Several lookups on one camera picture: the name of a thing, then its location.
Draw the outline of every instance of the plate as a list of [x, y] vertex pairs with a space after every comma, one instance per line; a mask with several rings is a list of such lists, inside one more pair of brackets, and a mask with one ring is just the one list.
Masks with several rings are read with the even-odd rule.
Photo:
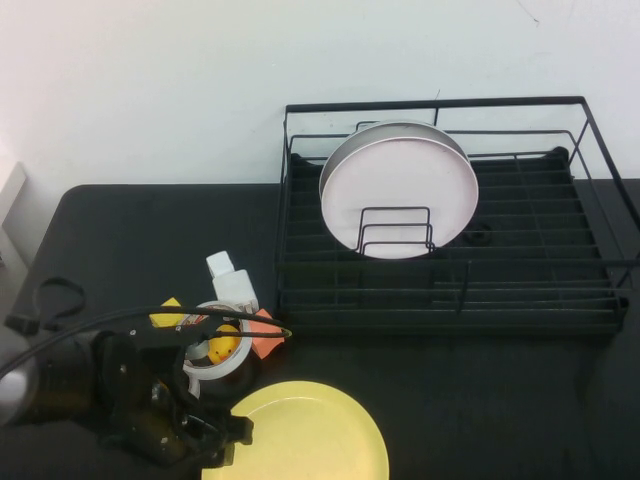
[[[428, 253], [427, 221], [433, 244], [446, 245], [478, 203], [476, 176], [462, 149], [446, 133], [412, 122], [376, 124], [349, 137], [329, 157], [320, 192], [331, 234], [351, 250], [368, 243], [361, 253], [386, 259]], [[363, 216], [370, 207], [396, 208]], [[372, 224], [362, 237], [361, 218]]]
[[236, 444], [233, 464], [203, 470], [203, 480], [389, 478], [380, 430], [340, 390], [277, 383], [249, 395], [232, 413], [253, 420], [253, 444]]

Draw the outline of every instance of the orange sponge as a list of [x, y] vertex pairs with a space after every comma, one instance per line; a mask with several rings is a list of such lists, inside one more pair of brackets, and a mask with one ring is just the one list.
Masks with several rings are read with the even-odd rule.
[[[261, 317], [271, 318], [271, 315], [263, 308], [256, 315]], [[259, 333], [279, 333], [280, 329], [273, 325], [267, 325], [266, 323], [249, 321], [252, 332]], [[266, 358], [274, 348], [284, 342], [284, 338], [254, 338], [253, 339], [253, 351], [258, 354], [260, 358]]]

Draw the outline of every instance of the black cable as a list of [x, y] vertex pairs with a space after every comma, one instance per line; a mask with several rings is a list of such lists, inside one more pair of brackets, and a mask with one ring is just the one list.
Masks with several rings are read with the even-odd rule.
[[149, 315], [156, 313], [181, 313], [183, 315], [205, 315], [208, 317], [216, 316], [216, 317], [231, 317], [237, 320], [253, 320], [255, 322], [264, 323], [267, 325], [272, 325], [274, 327], [278, 327], [281, 329], [280, 333], [260, 333], [260, 332], [218, 332], [218, 337], [252, 337], [252, 338], [289, 338], [292, 333], [291, 330], [284, 327], [284, 324], [280, 320], [262, 317], [260, 315], [254, 315], [251, 313], [244, 312], [236, 312], [235, 310], [222, 310], [222, 309], [211, 309], [204, 307], [139, 307], [139, 308], [130, 308], [126, 310], [119, 310], [113, 313], [107, 313], [104, 315], [100, 315], [91, 320], [78, 322], [70, 327], [65, 328], [64, 330], [60, 330], [53, 335], [51, 335], [46, 340], [38, 343], [37, 345], [32, 346], [28, 350], [24, 351], [20, 355], [13, 358], [8, 363], [4, 364], [0, 367], [0, 380], [4, 378], [9, 372], [12, 372], [15, 368], [22, 365], [24, 362], [39, 354], [40, 352], [46, 350], [47, 348], [51, 348], [57, 343], [66, 340], [73, 335], [78, 333], [97, 329], [98, 327], [118, 322], [121, 320], [126, 320], [134, 317], [148, 317]]

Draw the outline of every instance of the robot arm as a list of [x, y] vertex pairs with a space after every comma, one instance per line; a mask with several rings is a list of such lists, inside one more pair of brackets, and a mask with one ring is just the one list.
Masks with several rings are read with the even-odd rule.
[[[149, 313], [209, 317], [188, 327], [153, 328]], [[275, 320], [224, 312], [234, 314], [282, 326]], [[222, 320], [216, 315], [206, 309], [152, 307], [62, 330], [55, 325], [41, 329], [35, 319], [9, 317], [0, 326], [0, 425], [71, 419], [96, 433], [102, 444], [162, 466], [229, 464], [235, 442], [251, 443], [253, 424], [234, 417], [229, 409], [203, 407], [188, 393], [182, 370], [189, 345], [222, 334], [217, 332]], [[136, 316], [145, 321], [135, 330], [85, 331]], [[283, 329], [281, 336], [288, 335]]]

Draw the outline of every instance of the white bottle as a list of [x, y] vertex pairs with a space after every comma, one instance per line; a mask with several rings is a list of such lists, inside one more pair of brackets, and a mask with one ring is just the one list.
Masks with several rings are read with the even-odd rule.
[[207, 266], [213, 277], [213, 289], [218, 300], [237, 306], [247, 313], [259, 310], [256, 292], [246, 270], [235, 270], [226, 251], [207, 257]]

